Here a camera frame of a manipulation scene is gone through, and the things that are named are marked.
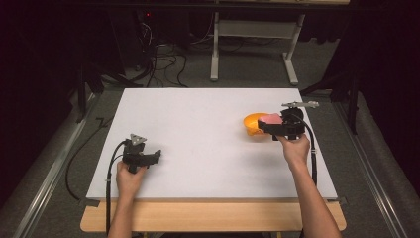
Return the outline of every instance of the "wire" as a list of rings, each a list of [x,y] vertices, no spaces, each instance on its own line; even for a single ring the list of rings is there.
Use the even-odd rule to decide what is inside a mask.
[[[142,26],[145,26],[147,29],[149,29],[149,44],[148,44],[148,46],[150,46],[151,45],[151,42],[152,42],[152,29],[151,29],[151,27],[149,27],[149,25],[148,24],[146,24],[146,23],[142,23]],[[144,33],[143,33],[143,37],[145,38],[146,37],[146,34],[147,34],[147,31],[145,31]]]
[[[214,20],[214,14],[211,15],[210,24],[209,24],[209,27],[207,29],[207,33],[204,35],[204,37],[201,40],[198,40],[197,42],[190,43],[190,45],[196,45],[196,44],[199,44],[199,43],[202,43],[202,42],[206,42],[206,41],[213,38],[213,37],[207,38],[210,34],[211,27],[213,26],[213,20]]]
[[[76,152],[74,153],[74,155],[71,157],[70,161],[67,164],[67,168],[65,170],[65,187],[67,188],[68,193],[70,193],[70,195],[76,199],[77,201],[80,201],[81,198],[78,197],[70,188],[69,182],[68,182],[68,174],[70,171],[70,167],[71,164],[73,163],[74,159],[76,158],[77,154],[81,151],[81,149],[83,149],[84,146],[86,146],[86,144],[93,138],[93,136],[96,135],[96,133],[98,133],[102,128],[106,127],[108,125],[109,122],[111,122],[114,119],[114,116],[112,116],[110,119],[108,119],[104,124],[102,124],[102,126],[100,126],[98,129],[96,129],[88,138],[87,140],[80,145],[80,147],[76,150]]]
[[[254,39],[254,38],[243,38],[244,43],[246,43],[247,45],[253,45],[253,46],[269,46],[272,44],[275,44],[277,42],[280,41],[279,38],[271,38],[268,39],[268,41],[266,43],[257,43],[257,42],[251,42],[251,41],[247,41],[247,39]]]
[[[152,65],[153,65],[153,69],[152,69],[152,71],[150,73],[150,77],[149,77],[149,80],[148,80],[148,84],[146,84],[146,87],[149,87],[150,86],[151,81],[152,81],[152,78],[154,78],[155,71],[157,69],[157,64],[158,64],[158,47],[155,47],[154,52],[155,52],[154,53],[154,55],[155,55],[154,60],[151,60]]]
[[[164,47],[164,46],[167,46],[167,45],[157,46],[156,52],[158,51],[158,48]],[[176,81],[173,81],[173,80],[170,80],[168,78],[167,72],[172,66],[176,66],[176,64],[179,62],[179,58],[184,59],[183,65],[182,65],[181,70],[176,75]],[[169,82],[171,85],[177,86],[177,87],[188,87],[186,84],[182,83],[181,80],[180,80],[181,74],[185,71],[186,62],[187,62],[187,57],[183,54],[176,53],[175,50],[174,50],[174,45],[172,45],[172,48],[168,53],[159,54],[159,55],[158,55],[158,53],[156,53],[156,56],[154,58],[155,71],[154,71],[154,74],[149,78],[149,82],[148,82],[147,87],[149,87],[151,85],[152,79],[155,80],[157,87],[164,87],[163,81],[160,78],[155,76],[156,71],[163,71],[164,80]]]
[[[224,39],[225,40],[237,40],[237,41],[240,42],[240,44],[232,50],[225,50],[225,49],[222,48],[222,44],[219,44],[219,50],[221,52],[232,53],[232,52],[235,52],[235,51],[239,50],[244,45],[244,41],[242,41],[242,38],[238,39],[237,37],[225,37]]]
[[[317,166],[316,166],[316,151],[315,151],[315,139],[314,139],[314,135],[313,132],[311,130],[311,128],[308,126],[308,124],[302,120],[301,118],[299,118],[298,116],[291,114],[292,116],[294,116],[295,118],[297,118],[301,123],[303,123],[303,125],[305,125],[308,133],[309,133],[309,137],[310,137],[310,141],[311,141],[311,165],[312,165],[312,180],[314,181],[315,185],[317,184],[317,180],[318,180],[318,171],[317,171]]]
[[[122,145],[126,145],[128,141],[129,140],[125,140],[125,141],[120,142],[120,144],[118,144],[117,148],[115,148],[114,154],[112,154],[112,158],[109,163],[108,174],[106,177],[106,234],[107,235],[111,227],[111,176],[112,176],[111,169],[114,162],[119,157],[121,157],[121,156],[118,156],[117,158],[115,158],[115,155],[117,154],[118,149],[120,149]]]

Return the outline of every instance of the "white table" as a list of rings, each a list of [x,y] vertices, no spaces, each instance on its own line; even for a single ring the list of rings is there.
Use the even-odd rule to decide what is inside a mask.
[[[285,109],[281,103],[293,101],[301,101],[297,89],[125,89],[87,197],[105,198],[112,153],[134,133],[148,139],[146,154],[161,150],[137,198],[296,198],[281,144],[270,135],[248,136],[243,124],[251,113],[279,113]],[[317,160],[321,195],[337,198],[320,151]],[[118,196],[115,170],[113,198]]]

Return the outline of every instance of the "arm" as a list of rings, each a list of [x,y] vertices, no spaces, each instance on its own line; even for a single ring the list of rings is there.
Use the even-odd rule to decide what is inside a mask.
[[[333,215],[309,174],[306,160],[309,140],[303,134],[298,140],[277,137],[293,174],[302,215],[305,237],[342,237]]]
[[[128,171],[128,165],[117,165],[117,186],[120,192],[117,208],[112,219],[108,237],[132,237],[133,201],[142,183],[146,167],[141,167],[135,174]]]

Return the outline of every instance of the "orange bowl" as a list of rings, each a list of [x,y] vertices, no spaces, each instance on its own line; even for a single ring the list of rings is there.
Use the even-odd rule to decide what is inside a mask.
[[[267,115],[267,113],[259,112],[250,114],[244,118],[244,125],[247,128],[247,134],[249,136],[264,134],[263,130],[259,129],[258,123],[259,118],[264,115]]]

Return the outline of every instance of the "black cable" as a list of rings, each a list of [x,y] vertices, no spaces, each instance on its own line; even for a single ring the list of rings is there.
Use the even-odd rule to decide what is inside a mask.
[[[166,79],[166,81],[168,81],[170,84],[179,86],[176,82],[173,82],[173,81],[169,80],[169,78],[167,78],[167,75],[166,75],[167,69],[170,68],[171,66],[174,66],[176,64],[176,62],[177,62],[176,56],[171,56],[169,54],[166,54],[164,57],[162,57],[161,60],[167,60],[167,61],[170,62],[170,64],[168,64],[167,66],[165,66],[165,67],[162,68],[164,79]]]
[[[178,81],[179,85],[183,86],[183,87],[188,87],[187,85],[183,84],[179,78],[179,76],[184,72],[185,70],[185,66],[186,66],[186,56],[184,55],[180,55],[181,57],[184,58],[184,64],[182,66],[182,70],[178,73],[178,75],[176,76],[176,80]]]
[[[213,49],[213,43],[208,43],[208,40],[205,42],[201,42],[201,43],[197,43],[195,45],[191,45],[192,48],[196,49],[196,50],[209,50],[209,49]]]
[[[253,39],[253,38],[243,38],[244,43],[246,43],[247,45],[260,46],[260,47],[275,44],[279,42],[280,40],[279,38],[271,38],[266,43],[257,43],[257,42],[247,41],[247,39]]]
[[[308,124],[302,120],[301,118],[299,118],[298,116],[291,114],[292,116],[294,116],[296,119],[298,119],[301,123],[303,123],[303,125],[305,125],[308,133],[309,133],[309,138],[311,141],[311,165],[312,165],[312,180],[314,181],[315,185],[317,184],[317,176],[318,176],[318,171],[317,171],[317,166],[316,166],[316,150],[315,150],[315,139],[314,139],[314,135],[313,132],[311,130],[311,128],[308,126]]]
[[[206,32],[206,34],[204,35],[204,37],[203,37],[203,38],[201,38],[201,40],[199,40],[199,41],[197,41],[197,42],[192,42],[192,43],[190,43],[190,45],[199,44],[199,43],[202,43],[202,42],[208,41],[208,40],[210,40],[210,39],[212,39],[212,38],[213,38],[213,37],[208,38],[208,35],[210,34],[210,31],[211,31],[212,26],[213,26],[214,15],[215,15],[214,13],[212,13],[212,14],[211,14],[211,19],[210,19],[209,27],[207,28],[207,32]]]
[[[140,79],[143,79],[143,78],[145,78],[149,73],[151,73],[151,71],[152,71],[152,69],[153,69],[153,63],[152,63],[152,60],[151,59],[149,59],[148,60],[148,64],[146,65],[146,69],[140,74],[140,75],[138,75],[138,76],[135,76],[134,78],[132,78],[132,79],[129,79],[130,81],[137,81],[137,80],[140,80]]]
[[[111,169],[115,160],[117,160],[118,158],[118,157],[115,158],[115,155],[117,154],[118,149],[120,149],[122,145],[126,145],[128,141],[129,140],[125,140],[125,141],[120,142],[120,144],[118,144],[117,148],[115,148],[114,154],[112,154],[112,158],[109,163],[108,174],[106,177],[106,234],[107,235],[111,227],[111,176],[112,176]]]
[[[152,65],[153,65],[153,69],[152,69],[152,71],[150,73],[150,77],[149,77],[148,83],[146,84],[146,87],[149,87],[150,86],[151,81],[154,78],[155,71],[157,69],[157,64],[158,64],[158,47],[155,47],[155,59],[154,60],[151,60],[151,62],[152,62]]]
[[[240,41],[240,44],[239,44],[236,48],[234,48],[234,49],[232,49],[232,50],[224,50],[224,49],[222,48],[222,44],[219,44],[219,51],[220,51],[220,52],[232,53],[232,52],[235,52],[235,51],[239,50],[239,49],[240,49],[240,48],[244,45],[244,41],[242,41],[242,39],[233,38],[233,37],[225,37],[225,38],[226,38],[225,40],[232,39],[232,40],[237,40],[237,41]]]
[[[110,119],[108,119],[104,124],[102,124],[102,126],[100,126],[98,129],[96,129],[88,138],[87,140],[76,150],[76,152],[74,153],[74,155],[71,157],[70,161],[67,164],[67,168],[65,170],[65,186],[67,188],[68,193],[70,193],[70,195],[76,199],[77,201],[80,201],[81,198],[78,197],[70,188],[69,182],[68,182],[68,173],[70,171],[70,167],[71,164],[73,163],[75,157],[77,156],[77,154],[81,151],[81,149],[83,149],[83,147],[90,141],[90,139],[93,138],[93,136],[96,135],[96,133],[98,133],[102,128],[104,128],[105,126],[108,125],[109,122],[111,122],[114,119],[114,116],[112,116]]]
[[[160,78],[154,76],[154,80],[155,80],[155,84],[158,88],[163,88],[164,87],[164,83],[163,80],[161,80]]]
[[[159,56],[158,59],[159,60],[162,60],[162,61],[168,61],[169,64],[166,65],[165,67],[157,68],[156,71],[166,70],[170,66],[172,66],[172,65],[174,65],[176,63],[176,57],[175,56],[170,56],[170,55],[167,55],[165,57],[164,56]]]

